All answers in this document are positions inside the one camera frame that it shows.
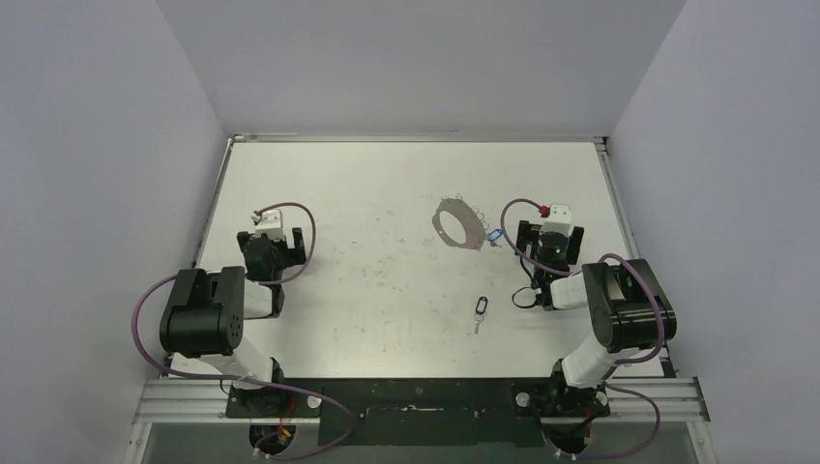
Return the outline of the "clear plastic keyring holder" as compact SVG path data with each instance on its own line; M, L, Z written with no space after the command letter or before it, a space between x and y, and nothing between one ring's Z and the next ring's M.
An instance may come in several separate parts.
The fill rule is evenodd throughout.
M443 225L442 215L450 216L460 226L463 236L458 240ZM470 206L460 194L443 196L431 217L439 239L447 247L480 251L486 241L488 222L484 213Z

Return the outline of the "black tagged key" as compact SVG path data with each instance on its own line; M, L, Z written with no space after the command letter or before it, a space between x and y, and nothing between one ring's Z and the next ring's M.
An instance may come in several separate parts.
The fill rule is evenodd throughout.
M488 299L485 296L478 298L474 309L474 334L480 332L480 327L487 314Z

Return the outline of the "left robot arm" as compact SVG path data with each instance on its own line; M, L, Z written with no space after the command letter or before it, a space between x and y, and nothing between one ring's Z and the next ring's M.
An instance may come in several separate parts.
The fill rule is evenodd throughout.
M244 334L251 320L280 316L284 272L307 262L303 231L287 238L280 229L240 232L241 266L218 272L179 272L169 294L159 336L162 348L216 370L228 395L225 414L235 419L282 417L295 400L283 384L278 361Z

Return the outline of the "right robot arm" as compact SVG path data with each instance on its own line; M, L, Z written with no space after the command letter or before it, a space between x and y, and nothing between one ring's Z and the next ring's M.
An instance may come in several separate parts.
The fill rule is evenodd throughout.
M677 332L674 309L647 260L609 257L571 273L582 237L580 227L564 233L526 220L517 227L515 246L535 263L524 270L531 306L584 309L591 322L590 334L528 394L529 407L545 417L607 415L603 381L618 366L655 354Z

